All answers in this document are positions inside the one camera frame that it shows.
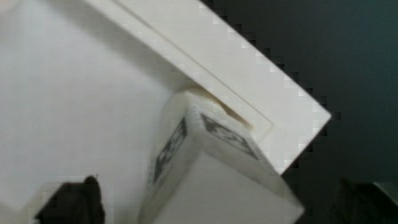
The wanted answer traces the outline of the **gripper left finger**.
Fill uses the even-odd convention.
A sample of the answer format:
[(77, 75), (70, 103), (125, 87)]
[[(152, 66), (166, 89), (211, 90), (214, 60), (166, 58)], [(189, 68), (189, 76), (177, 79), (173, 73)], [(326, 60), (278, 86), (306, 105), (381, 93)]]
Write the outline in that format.
[(106, 224), (100, 182), (67, 182), (36, 214), (40, 224)]

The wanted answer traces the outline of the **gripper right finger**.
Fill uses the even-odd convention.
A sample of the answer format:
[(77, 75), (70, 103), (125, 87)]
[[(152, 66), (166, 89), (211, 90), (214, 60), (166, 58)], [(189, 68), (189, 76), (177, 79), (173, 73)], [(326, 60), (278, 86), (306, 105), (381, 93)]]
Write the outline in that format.
[(398, 185), (340, 181), (331, 224), (398, 224)]

